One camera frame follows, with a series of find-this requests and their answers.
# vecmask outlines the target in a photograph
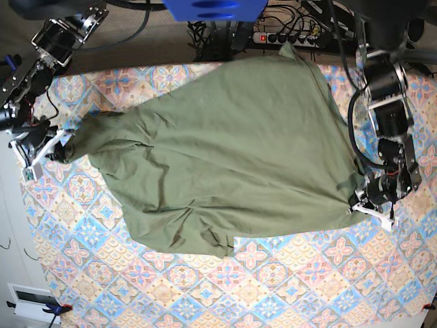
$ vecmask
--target patterned tablecloth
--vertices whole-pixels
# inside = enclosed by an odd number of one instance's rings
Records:
[[[60,125],[85,113],[123,111],[216,65],[97,72],[56,80]],[[320,66],[346,114],[342,70]],[[23,199],[53,294],[74,311],[64,327],[351,327],[421,312],[437,291],[437,84],[409,77],[423,183],[398,204],[398,230],[368,219],[337,231],[236,238],[233,258],[160,254],[134,242],[118,201],[87,157],[46,162]],[[52,112],[45,96],[36,113]],[[357,133],[371,140],[370,125]]]

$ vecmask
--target wrinkled fabric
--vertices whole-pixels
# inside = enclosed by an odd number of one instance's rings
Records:
[[[233,250],[233,237],[344,228],[357,172],[347,127],[316,66],[233,61],[127,113],[84,120],[66,162],[88,154],[131,237],[159,252]]]

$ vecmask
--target wire bundle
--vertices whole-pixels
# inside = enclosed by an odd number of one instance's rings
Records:
[[[206,23],[203,21],[188,22],[188,34],[193,41],[193,43],[188,43],[188,46],[196,50],[195,62],[200,60],[202,48],[211,41],[207,30]]]
[[[327,27],[323,26],[323,24],[321,24],[321,22],[319,22],[312,15],[302,12],[301,9],[302,6],[296,8],[292,5],[287,5],[282,3],[274,3],[271,5],[267,5],[258,18],[258,22],[256,24],[258,31],[260,31],[259,29],[260,27],[263,27],[264,31],[266,31],[265,30],[266,27],[282,26],[282,28],[278,32],[276,32],[277,37],[279,37],[282,34],[285,34],[287,38],[289,36],[293,36],[297,40],[297,38],[299,38],[299,36],[302,33],[307,33],[307,35],[305,36],[305,40],[306,40],[309,36],[317,36],[320,35],[323,31],[330,30]],[[270,14],[271,12],[276,11],[277,14],[280,14],[283,17],[284,10],[287,11],[287,14],[290,14],[291,16],[290,17],[291,19],[286,22],[284,22],[279,17],[272,16]],[[275,20],[280,25],[262,24],[263,22],[266,22],[266,20]]]

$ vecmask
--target power strip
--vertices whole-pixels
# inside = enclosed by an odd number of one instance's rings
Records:
[[[299,38],[292,42],[291,36],[287,34],[277,34],[277,33],[264,33],[255,32],[252,36],[253,42],[258,44],[285,44],[287,42],[294,44],[296,46],[307,46],[308,48],[319,48],[315,44],[314,36],[299,36]]]

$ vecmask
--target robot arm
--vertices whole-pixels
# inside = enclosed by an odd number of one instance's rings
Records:
[[[384,173],[377,178],[367,177],[364,185],[356,189],[349,199],[350,212],[372,214],[381,220],[383,228],[390,230],[395,224],[393,204],[416,191],[421,184],[412,135],[408,133],[414,124],[406,96],[408,84],[397,52],[366,54],[361,74],[364,86],[353,95],[348,110],[351,144],[363,165]],[[352,118],[360,96],[368,99],[367,112],[378,138],[378,156],[383,164],[370,161],[356,146]],[[392,203],[389,216],[382,214],[381,206],[387,202]]]
[[[0,131],[11,134],[10,147],[24,167],[24,181],[42,176],[40,162],[44,157],[63,158],[60,140],[72,132],[51,126],[50,120],[56,115],[35,118],[33,104],[50,87],[53,76],[70,63],[74,49],[86,43],[107,14],[105,6],[99,5],[67,18],[48,19],[32,40],[34,52],[19,66],[9,58],[12,75],[1,87]]]

